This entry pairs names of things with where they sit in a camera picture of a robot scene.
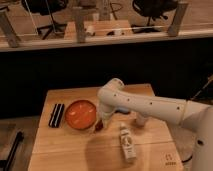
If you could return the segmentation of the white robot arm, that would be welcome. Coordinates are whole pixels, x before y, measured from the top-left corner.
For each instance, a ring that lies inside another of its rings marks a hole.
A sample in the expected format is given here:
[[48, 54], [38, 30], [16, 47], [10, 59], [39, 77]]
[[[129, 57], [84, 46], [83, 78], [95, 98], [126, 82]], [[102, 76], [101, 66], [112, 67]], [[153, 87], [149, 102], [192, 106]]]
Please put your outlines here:
[[98, 90], [98, 113], [104, 124], [119, 107], [151, 116], [196, 133], [191, 171], [213, 171], [213, 105], [190, 100], [128, 93], [113, 78]]

